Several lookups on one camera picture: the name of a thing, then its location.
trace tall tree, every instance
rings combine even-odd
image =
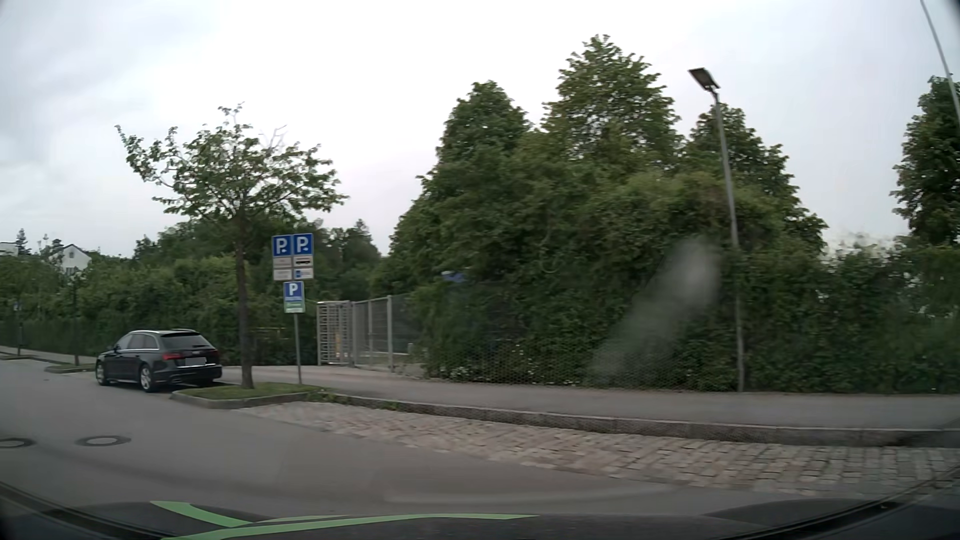
[[[521,108],[493,81],[474,83],[446,120],[437,165],[421,177],[422,194],[400,218],[377,292],[406,292],[443,270],[487,279],[506,264],[509,226],[519,197],[509,159],[530,130]]]
[[[16,240],[13,241],[13,244],[16,245],[16,253],[18,255],[30,254],[30,248],[27,247],[27,234],[23,232],[23,229],[17,231]]]
[[[594,36],[560,70],[560,99],[548,107],[543,129],[564,154],[593,159],[621,174],[667,168],[681,143],[673,99],[657,86],[643,57],[625,54],[609,36]]]
[[[791,184],[793,175],[786,172],[789,157],[781,151],[782,145],[764,144],[756,130],[747,126],[742,109],[726,104],[720,107],[734,183],[769,195],[780,209],[786,233],[803,240],[814,251],[823,250],[826,244],[821,232],[827,223],[801,206],[797,187]],[[722,178],[720,137],[713,108],[701,114],[691,130],[682,153],[682,164],[688,171],[707,171]]]
[[[329,211],[344,196],[334,190],[335,171],[322,170],[330,160],[317,157],[320,145],[301,149],[286,144],[279,130],[273,136],[251,134],[252,125],[237,120],[241,106],[220,107],[224,121],[206,126],[190,142],[177,143],[177,128],[144,145],[144,139],[117,133],[127,150],[127,164],[144,182],[163,185],[174,197],[155,197],[167,213],[216,224],[233,246],[237,284],[237,330],[242,382],[253,388],[249,337],[246,258],[256,225],[265,217],[301,216],[305,210]]]
[[[910,233],[933,245],[960,242],[960,125],[945,77],[931,77],[920,96],[921,113],[906,128],[903,160],[896,165],[900,189],[891,192]]]

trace car front wheel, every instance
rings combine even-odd
[[[93,374],[97,378],[97,384],[109,386],[110,379],[107,379],[107,370],[104,369],[104,362],[97,362],[96,367],[93,368]]]
[[[156,384],[154,383],[154,374],[150,371],[150,366],[143,364],[140,366],[140,388],[143,388],[144,392],[154,392],[156,391]]]

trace parking sign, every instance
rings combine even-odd
[[[306,311],[303,300],[303,282],[283,283],[283,312],[304,313]]]
[[[313,255],[313,233],[294,234],[293,243],[293,255]]]
[[[271,240],[271,246],[274,249],[274,257],[290,257],[294,251],[294,240],[292,234],[278,234]]]

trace curb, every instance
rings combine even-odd
[[[399,412],[415,412],[436,416],[452,416],[505,424],[542,428],[627,433],[656,437],[721,440],[740,443],[767,443],[800,446],[921,446],[925,440],[960,435],[960,429],[896,429],[896,428],[793,428],[752,424],[719,424],[679,420],[649,420],[609,416],[581,416],[555,412],[535,412],[466,405],[436,405],[365,398],[328,392],[329,403],[384,408]],[[946,437],[948,446],[960,447],[960,436]],[[932,446],[943,446],[944,441]]]
[[[60,366],[47,366],[43,368],[43,371],[47,373],[56,373],[57,375],[65,375],[67,373],[81,373],[84,371],[93,371],[92,367],[65,367],[61,368]]]
[[[299,392],[296,394],[278,394],[276,396],[263,396],[260,398],[243,398],[240,400],[209,400],[207,398],[181,394],[180,390],[177,390],[170,394],[170,399],[175,402],[183,402],[188,405],[201,406],[203,408],[245,408],[248,406],[302,402],[308,395],[308,392]]]

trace traffic sign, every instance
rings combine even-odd
[[[274,257],[290,257],[294,254],[294,236],[292,234],[278,234],[271,239],[270,245],[274,249]]]
[[[304,313],[303,282],[285,282],[283,284],[283,312]]]
[[[275,282],[313,279],[313,233],[278,234],[270,247]]]
[[[303,300],[303,282],[286,282],[283,284],[283,301]]]
[[[313,233],[294,234],[293,243],[293,255],[313,255]]]

